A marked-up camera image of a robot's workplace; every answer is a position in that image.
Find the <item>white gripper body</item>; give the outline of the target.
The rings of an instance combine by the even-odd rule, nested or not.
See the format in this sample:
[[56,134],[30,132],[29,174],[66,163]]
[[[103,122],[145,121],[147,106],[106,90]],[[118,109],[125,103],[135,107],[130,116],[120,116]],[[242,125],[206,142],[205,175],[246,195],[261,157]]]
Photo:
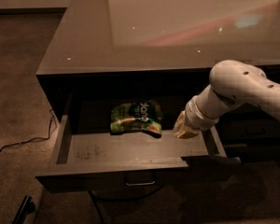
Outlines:
[[181,132],[182,130],[188,132],[205,131],[218,123],[218,119],[210,119],[200,111],[197,99],[198,96],[195,95],[187,102],[185,109],[179,114],[175,122],[175,132]]

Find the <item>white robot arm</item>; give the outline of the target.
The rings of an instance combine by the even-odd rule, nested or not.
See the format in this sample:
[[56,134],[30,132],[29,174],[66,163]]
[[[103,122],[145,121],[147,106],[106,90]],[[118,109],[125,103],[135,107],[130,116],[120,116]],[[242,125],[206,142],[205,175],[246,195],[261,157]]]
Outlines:
[[193,96],[179,114],[173,134],[188,139],[214,127],[219,118],[250,104],[280,121],[280,84],[254,65],[225,60],[214,65],[209,85]]

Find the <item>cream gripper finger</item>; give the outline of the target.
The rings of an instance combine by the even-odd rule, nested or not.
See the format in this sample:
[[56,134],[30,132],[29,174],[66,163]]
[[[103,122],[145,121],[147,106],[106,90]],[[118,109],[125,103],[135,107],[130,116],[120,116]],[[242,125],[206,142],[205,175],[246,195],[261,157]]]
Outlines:
[[176,123],[173,129],[174,136],[181,139],[189,139],[199,134],[197,130],[191,129],[184,123]]

